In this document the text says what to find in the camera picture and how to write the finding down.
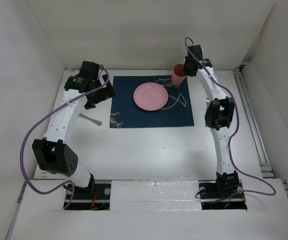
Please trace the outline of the pink plastic cup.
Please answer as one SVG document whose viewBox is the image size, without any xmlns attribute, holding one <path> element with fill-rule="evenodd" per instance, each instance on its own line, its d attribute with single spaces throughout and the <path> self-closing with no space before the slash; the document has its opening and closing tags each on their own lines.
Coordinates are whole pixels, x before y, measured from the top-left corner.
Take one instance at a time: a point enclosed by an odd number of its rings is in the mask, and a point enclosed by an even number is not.
<svg viewBox="0 0 288 240">
<path fill-rule="evenodd" d="M 179 86 L 183 82 L 184 78 L 186 77 L 183 74 L 183 69 L 184 69 L 184 65 L 181 63 L 173 67 L 172 77 L 171 77 L 172 85 Z"/>
</svg>

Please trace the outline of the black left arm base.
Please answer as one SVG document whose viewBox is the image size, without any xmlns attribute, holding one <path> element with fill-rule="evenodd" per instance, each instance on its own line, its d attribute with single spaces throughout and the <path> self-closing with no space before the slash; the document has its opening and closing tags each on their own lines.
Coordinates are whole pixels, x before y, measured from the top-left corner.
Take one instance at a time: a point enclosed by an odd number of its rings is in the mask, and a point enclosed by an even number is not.
<svg viewBox="0 0 288 240">
<path fill-rule="evenodd" d="M 69 211 L 107 211 L 110 210 L 111 180 L 95 180 L 91 175 L 87 187 L 75 187 L 72 194 L 72 185 L 65 185 L 66 196 L 63 207 Z"/>
</svg>

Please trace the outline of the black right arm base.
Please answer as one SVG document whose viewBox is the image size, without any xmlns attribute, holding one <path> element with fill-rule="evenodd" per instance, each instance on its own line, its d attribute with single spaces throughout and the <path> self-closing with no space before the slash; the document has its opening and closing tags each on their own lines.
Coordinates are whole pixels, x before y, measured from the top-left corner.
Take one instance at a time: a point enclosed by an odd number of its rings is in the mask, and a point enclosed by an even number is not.
<svg viewBox="0 0 288 240">
<path fill-rule="evenodd" d="M 247 203 L 242 184 L 236 172 L 217 174 L 215 181 L 198 182 L 195 198 L 201 201 L 202 210 L 246 210 Z"/>
</svg>

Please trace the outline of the pink plastic plate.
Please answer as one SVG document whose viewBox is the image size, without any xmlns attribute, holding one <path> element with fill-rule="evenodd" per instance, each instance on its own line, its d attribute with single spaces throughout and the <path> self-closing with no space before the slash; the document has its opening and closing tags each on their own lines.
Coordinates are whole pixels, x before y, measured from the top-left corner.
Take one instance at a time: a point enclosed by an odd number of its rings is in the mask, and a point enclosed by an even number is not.
<svg viewBox="0 0 288 240">
<path fill-rule="evenodd" d="M 167 103 L 168 92 L 158 83 L 147 82 L 136 88 L 133 99 L 139 108 L 145 111 L 156 111 Z"/>
</svg>

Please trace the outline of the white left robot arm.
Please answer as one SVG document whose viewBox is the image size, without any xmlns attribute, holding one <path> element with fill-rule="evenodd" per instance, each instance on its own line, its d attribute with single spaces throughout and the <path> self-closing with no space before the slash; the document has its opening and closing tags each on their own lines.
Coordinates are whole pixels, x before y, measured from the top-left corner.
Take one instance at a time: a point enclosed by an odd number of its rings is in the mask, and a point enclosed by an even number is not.
<svg viewBox="0 0 288 240">
<path fill-rule="evenodd" d="M 42 139 L 35 139 L 32 150 L 39 168 L 50 174 L 60 174 L 78 187 L 79 194 L 90 198 L 95 194 L 92 174 L 78 163 L 78 156 L 70 147 L 74 126 L 82 110 L 115 96 L 109 74 L 100 75 L 103 66 L 83 61 L 79 73 L 70 76 L 64 85 L 61 109 Z"/>
</svg>

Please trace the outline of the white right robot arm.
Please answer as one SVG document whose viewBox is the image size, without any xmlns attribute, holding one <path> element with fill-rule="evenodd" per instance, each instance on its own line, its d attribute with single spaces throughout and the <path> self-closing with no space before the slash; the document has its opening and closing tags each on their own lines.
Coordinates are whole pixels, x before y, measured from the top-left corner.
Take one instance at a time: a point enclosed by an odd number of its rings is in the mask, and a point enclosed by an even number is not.
<svg viewBox="0 0 288 240">
<path fill-rule="evenodd" d="M 214 74 L 212 64 L 203 59 L 200 45 L 187 47 L 183 73 L 189 77 L 196 77 L 202 84 L 209 99 L 205 113 L 205 124 L 211 130 L 217 156 L 216 194 L 226 197 L 238 188 L 239 177 L 230 158 L 230 126 L 233 121 L 235 101 L 224 92 Z"/>
</svg>

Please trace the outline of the dark blue cloth placemat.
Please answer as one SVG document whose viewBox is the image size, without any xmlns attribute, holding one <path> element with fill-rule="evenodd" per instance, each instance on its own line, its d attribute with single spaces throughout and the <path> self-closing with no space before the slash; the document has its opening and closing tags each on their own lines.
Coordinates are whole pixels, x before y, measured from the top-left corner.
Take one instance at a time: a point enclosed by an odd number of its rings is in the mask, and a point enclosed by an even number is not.
<svg viewBox="0 0 288 240">
<path fill-rule="evenodd" d="M 148 111 L 134 101 L 135 90 L 142 84 L 156 83 L 167 91 L 167 102 L 161 109 Z M 110 128 L 171 128 L 194 125 L 188 82 L 185 78 L 179 86 L 171 84 L 171 76 L 115 76 Z"/>
</svg>

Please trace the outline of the aluminium rail front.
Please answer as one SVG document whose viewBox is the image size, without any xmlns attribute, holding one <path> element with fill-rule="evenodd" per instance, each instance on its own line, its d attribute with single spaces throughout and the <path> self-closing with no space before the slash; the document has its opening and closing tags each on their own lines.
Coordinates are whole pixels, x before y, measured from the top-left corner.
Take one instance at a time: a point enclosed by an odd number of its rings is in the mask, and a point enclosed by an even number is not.
<svg viewBox="0 0 288 240">
<path fill-rule="evenodd" d="M 113 180 L 111 202 L 193 201 L 197 180 Z"/>
</svg>

